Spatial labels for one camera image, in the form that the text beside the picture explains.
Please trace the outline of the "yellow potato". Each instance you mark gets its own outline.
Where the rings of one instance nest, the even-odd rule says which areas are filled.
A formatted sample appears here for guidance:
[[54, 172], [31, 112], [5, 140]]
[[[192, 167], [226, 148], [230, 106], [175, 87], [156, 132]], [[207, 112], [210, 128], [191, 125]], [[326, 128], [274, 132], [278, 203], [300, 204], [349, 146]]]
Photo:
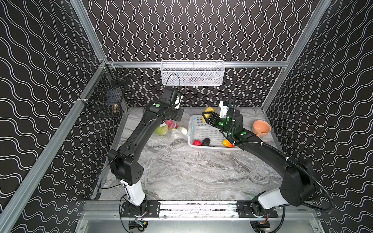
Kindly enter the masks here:
[[215, 112], [215, 109], [213, 107], [206, 108], [204, 110], [204, 113], [202, 114], [202, 121], [206, 123], [209, 117], [211, 116], [211, 113], [214, 113], [214, 112]]

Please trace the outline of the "clear zip top bag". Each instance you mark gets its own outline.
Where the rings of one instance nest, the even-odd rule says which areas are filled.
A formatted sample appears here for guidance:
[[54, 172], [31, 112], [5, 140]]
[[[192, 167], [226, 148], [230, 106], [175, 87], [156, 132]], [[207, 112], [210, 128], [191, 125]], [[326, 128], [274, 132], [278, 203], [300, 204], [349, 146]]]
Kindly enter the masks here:
[[[165, 124], [165, 121], [164, 122], [162, 122], [159, 126], [164, 126], [164, 125], [166, 125]], [[176, 122], [176, 128], [175, 129], [172, 129], [172, 130], [169, 130], [169, 132], [165, 135], [165, 136], [159, 136], [159, 135], [157, 135], [156, 133], [156, 135], [157, 136], [159, 136], [159, 137], [161, 137], [163, 140], [167, 140], [167, 141], [171, 141], [171, 139], [172, 139], [172, 137], [173, 137], [173, 135], [174, 134], [176, 134], [176, 135], [181, 135], [181, 136], [185, 136], [185, 137], [189, 137], [190, 135], [191, 135], [191, 133], [192, 133], [192, 128], [190, 128], [190, 129], [188, 129], [187, 127], [185, 127], [187, 130], [188, 130], [188, 134], [187, 135], [183, 135], [177, 128], [178, 128], [178, 126], [182, 126], [182, 127], [184, 127], [182, 124], [180, 124], [180, 123], [177, 123], [177, 121], [176, 120], [174, 120], [175, 122]]]

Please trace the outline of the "green cabbage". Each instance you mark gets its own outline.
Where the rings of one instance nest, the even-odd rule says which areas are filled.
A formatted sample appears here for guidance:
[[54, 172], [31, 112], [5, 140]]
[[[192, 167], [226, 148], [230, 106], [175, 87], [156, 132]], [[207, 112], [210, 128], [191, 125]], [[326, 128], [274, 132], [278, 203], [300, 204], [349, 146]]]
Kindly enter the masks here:
[[169, 132], [168, 125], [159, 126], [156, 128], [155, 133], [159, 136], [165, 136]]

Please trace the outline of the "white plastic perforated basket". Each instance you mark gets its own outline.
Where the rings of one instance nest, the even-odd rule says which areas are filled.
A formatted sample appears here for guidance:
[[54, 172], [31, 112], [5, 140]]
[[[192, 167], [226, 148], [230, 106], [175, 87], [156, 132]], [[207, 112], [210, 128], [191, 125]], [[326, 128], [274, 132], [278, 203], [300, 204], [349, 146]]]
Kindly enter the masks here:
[[[191, 133], [187, 137], [188, 145], [194, 149], [201, 150], [216, 150], [216, 151], [240, 151], [238, 147], [229, 148], [223, 145], [225, 138], [219, 132], [217, 128], [214, 128], [201, 119], [201, 115], [192, 115], [189, 119], [188, 128], [191, 130]], [[210, 144], [208, 146], [196, 146], [193, 143], [196, 140], [202, 142], [204, 139], [210, 139]]]

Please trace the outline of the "red strawberry front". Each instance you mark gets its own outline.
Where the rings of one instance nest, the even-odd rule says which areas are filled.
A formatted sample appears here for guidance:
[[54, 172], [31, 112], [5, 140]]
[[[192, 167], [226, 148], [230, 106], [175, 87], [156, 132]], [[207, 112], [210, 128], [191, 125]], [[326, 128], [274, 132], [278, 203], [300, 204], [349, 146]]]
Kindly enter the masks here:
[[195, 140], [193, 142], [193, 146], [201, 146], [202, 145], [202, 142], [200, 140]]

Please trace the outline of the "red strawberry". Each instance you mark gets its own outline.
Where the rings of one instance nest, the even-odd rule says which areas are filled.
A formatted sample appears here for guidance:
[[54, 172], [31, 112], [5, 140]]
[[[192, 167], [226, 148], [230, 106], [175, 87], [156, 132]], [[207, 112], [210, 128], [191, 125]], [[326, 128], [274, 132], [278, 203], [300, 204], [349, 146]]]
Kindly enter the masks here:
[[200, 140], [195, 140], [193, 142], [193, 146], [201, 146], [202, 145], [202, 142]]
[[165, 124], [168, 126], [169, 130], [176, 128], [176, 122], [174, 120], [166, 120]]

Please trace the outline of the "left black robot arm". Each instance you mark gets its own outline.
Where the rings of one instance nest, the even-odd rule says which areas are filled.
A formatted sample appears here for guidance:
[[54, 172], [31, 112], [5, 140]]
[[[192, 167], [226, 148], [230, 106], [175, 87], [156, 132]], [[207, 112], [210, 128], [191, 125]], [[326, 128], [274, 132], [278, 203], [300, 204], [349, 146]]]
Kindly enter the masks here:
[[167, 120], [180, 121], [184, 110], [180, 108], [183, 94], [176, 89], [164, 88], [159, 100], [150, 101], [143, 117], [129, 138], [117, 149], [110, 150], [110, 171], [125, 188], [127, 203], [135, 217], [147, 214], [146, 195], [141, 185], [144, 167], [139, 163], [140, 155], [153, 132]]

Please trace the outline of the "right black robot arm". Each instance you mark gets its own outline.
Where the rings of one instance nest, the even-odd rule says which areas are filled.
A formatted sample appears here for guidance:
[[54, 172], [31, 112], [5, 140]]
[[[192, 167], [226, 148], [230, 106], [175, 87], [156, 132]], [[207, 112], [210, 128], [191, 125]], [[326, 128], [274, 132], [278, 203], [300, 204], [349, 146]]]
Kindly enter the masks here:
[[[252, 200], [252, 213], [264, 215], [275, 206], [306, 206], [313, 210], [331, 213], [335, 204], [326, 187], [322, 185], [313, 172], [312, 165], [301, 159], [287, 156], [276, 147], [265, 143], [254, 132], [244, 128], [243, 116], [238, 110], [228, 110], [225, 118], [211, 111], [204, 111], [202, 118], [207, 124], [217, 128], [232, 145], [253, 154], [273, 168], [281, 177], [281, 186], [272, 191], [264, 191]], [[311, 197], [321, 190], [328, 202], [328, 207], [309, 204]]]

